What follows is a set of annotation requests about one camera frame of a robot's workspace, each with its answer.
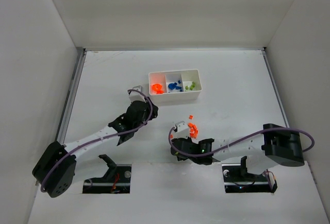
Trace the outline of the orange round lego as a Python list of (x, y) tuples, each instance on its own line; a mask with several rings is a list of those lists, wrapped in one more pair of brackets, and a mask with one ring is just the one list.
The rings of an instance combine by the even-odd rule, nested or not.
[(153, 84), (152, 90), (156, 93), (158, 93), (158, 92), (163, 93), (162, 85), (159, 83)]

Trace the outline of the large blue round lego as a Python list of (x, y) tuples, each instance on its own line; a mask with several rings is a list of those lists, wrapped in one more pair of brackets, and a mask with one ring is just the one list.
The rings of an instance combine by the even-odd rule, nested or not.
[(168, 84), (168, 89), (170, 92), (175, 92), (175, 91), (182, 91), (182, 87), (179, 85), (178, 82), (173, 82)]

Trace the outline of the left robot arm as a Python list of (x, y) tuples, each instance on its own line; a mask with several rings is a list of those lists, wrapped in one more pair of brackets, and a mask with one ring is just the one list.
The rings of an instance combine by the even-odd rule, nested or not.
[(136, 100), (100, 131), (67, 144), (50, 143), (32, 170), (41, 192), (56, 198), (75, 182), (112, 175), (117, 166), (111, 154), (157, 116), (150, 99)]

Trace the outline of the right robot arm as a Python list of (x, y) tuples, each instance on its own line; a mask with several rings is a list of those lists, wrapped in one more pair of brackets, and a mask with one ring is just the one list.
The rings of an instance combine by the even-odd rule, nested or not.
[(264, 124), (262, 130), (240, 138), (208, 138), (193, 142), (189, 137), (188, 125), (180, 122), (170, 129), (168, 141), (171, 155), (178, 161), (190, 160), (198, 165), (211, 165), (238, 159), (243, 172), (260, 175), (276, 165), (303, 166), (305, 161), (300, 135), (297, 129)]

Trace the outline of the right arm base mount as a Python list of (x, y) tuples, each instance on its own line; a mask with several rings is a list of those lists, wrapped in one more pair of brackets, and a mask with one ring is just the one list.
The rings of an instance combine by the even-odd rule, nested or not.
[(247, 156), (240, 164), (222, 164), (224, 189), (229, 193), (271, 193), (278, 188), (273, 172), (264, 171), (260, 175), (251, 174), (246, 167)]

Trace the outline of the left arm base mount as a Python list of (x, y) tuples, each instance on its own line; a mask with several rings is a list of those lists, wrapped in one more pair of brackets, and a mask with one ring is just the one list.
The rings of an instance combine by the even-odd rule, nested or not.
[(129, 194), (131, 181), (131, 164), (116, 164), (109, 156), (99, 156), (106, 165), (107, 171), (99, 178), (84, 181), (83, 194)]

